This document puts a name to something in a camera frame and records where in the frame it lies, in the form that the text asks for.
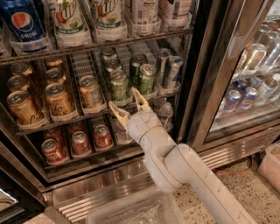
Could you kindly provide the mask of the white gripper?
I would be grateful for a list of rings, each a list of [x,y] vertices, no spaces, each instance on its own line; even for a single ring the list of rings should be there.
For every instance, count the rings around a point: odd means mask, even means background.
[[[129,135],[139,144],[142,137],[149,131],[161,127],[161,122],[141,93],[135,87],[132,87],[130,90],[138,110],[134,115],[130,116],[128,111],[117,107],[112,101],[108,105],[118,122],[125,129],[127,128]]]

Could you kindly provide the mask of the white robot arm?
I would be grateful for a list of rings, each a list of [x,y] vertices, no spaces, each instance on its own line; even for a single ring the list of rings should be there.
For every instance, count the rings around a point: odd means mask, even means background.
[[[144,163],[156,186],[172,193],[185,184],[196,192],[218,224],[256,224],[247,210],[187,144],[176,143],[136,88],[137,112],[108,104],[128,135],[144,152]]]

